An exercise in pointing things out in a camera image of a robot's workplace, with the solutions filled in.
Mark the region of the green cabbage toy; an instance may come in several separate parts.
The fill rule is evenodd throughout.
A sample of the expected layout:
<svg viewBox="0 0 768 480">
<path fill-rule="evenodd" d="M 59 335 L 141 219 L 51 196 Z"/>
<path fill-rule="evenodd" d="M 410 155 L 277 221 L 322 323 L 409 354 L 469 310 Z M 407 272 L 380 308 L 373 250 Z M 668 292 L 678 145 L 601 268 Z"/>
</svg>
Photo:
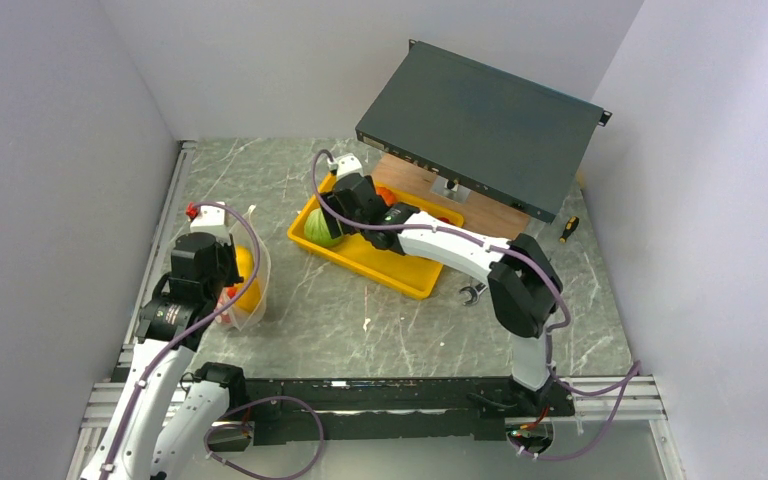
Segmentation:
<svg viewBox="0 0 768 480">
<path fill-rule="evenodd" d="M 332 248 L 340 244 L 343 236 L 333 237 L 321 209 L 312 210 L 304 223 L 303 234 L 306 240 L 323 248 Z"/>
</svg>

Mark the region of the orange mango toy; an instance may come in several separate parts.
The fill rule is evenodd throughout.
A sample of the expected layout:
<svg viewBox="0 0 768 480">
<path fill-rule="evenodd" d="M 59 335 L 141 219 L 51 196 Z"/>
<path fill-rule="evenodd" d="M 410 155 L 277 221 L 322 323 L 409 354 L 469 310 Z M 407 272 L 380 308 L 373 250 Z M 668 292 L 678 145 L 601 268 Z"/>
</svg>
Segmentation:
<svg viewBox="0 0 768 480">
<path fill-rule="evenodd" d="M 249 249 L 241 245 L 236 245 L 235 260 L 241 281 L 232 286 L 237 289 L 237 292 L 234 296 L 238 294 L 239 290 L 249 279 L 251 279 L 251 283 L 249 288 L 234 303 L 234 307 L 239 311 L 251 314 L 256 310 L 262 300 L 260 280 L 257 276 L 252 276 L 254 268 L 254 257 Z"/>
</svg>

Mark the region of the clear zip top bag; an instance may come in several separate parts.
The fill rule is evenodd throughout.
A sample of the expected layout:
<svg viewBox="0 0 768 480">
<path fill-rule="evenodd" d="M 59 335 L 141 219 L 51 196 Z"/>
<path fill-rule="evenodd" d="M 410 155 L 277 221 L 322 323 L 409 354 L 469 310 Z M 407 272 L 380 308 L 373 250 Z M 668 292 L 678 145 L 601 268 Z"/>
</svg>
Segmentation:
<svg viewBox="0 0 768 480">
<path fill-rule="evenodd" d="M 233 219 L 234 223 L 230 228 L 237 269 L 242 281 L 222 291 L 217 308 L 234 298 L 246 282 L 250 282 L 250 285 L 237 301 L 214 319 L 215 324 L 228 329 L 244 330 L 253 327 L 264 318 L 267 309 L 272 262 L 267 246 L 255 225 L 253 214 L 256 208 L 255 204 L 250 205 L 242 217 L 254 230 L 257 242 L 252 240 L 248 230 L 239 221 Z"/>
</svg>

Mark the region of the red apple toy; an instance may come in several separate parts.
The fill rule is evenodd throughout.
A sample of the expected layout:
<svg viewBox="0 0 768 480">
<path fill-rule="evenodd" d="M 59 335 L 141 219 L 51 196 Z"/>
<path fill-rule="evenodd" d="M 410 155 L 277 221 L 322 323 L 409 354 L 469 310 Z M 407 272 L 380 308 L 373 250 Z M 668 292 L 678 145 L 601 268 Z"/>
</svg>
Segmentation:
<svg viewBox="0 0 768 480">
<path fill-rule="evenodd" d="M 231 301 L 236 292 L 237 289 L 235 287 L 228 287 L 220 294 L 216 305 L 218 314 L 215 317 L 215 322 L 217 324 L 226 327 L 235 327 L 237 325 L 234 303 Z"/>
</svg>

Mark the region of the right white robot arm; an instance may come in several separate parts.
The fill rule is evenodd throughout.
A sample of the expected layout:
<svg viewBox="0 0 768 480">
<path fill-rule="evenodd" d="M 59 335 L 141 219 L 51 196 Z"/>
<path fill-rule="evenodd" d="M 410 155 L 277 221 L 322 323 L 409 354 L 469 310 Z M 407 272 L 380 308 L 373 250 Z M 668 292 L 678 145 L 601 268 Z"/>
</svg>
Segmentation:
<svg viewBox="0 0 768 480">
<path fill-rule="evenodd" d="M 483 236 L 414 205 L 387 204 L 371 177 L 357 173 L 316 198 L 330 234 L 359 234 L 378 250 L 432 260 L 485 285 L 496 320 L 512 336 L 513 406 L 524 415 L 547 408 L 553 384 L 547 323 L 561 305 L 562 283 L 533 237 Z"/>
</svg>

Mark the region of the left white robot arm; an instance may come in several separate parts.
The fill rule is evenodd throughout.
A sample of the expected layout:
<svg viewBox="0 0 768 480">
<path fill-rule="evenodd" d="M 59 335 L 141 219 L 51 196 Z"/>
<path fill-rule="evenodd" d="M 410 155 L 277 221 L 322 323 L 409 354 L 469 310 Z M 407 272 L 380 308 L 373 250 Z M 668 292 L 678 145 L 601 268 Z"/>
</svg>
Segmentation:
<svg viewBox="0 0 768 480">
<path fill-rule="evenodd" d="M 195 370 L 183 404 L 167 414 L 222 290 L 241 279 L 229 233 L 196 232 L 176 240 L 170 271 L 140 310 L 130 372 L 81 478 L 173 479 L 214 421 L 245 411 L 243 369 L 207 362 Z"/>
</svg>

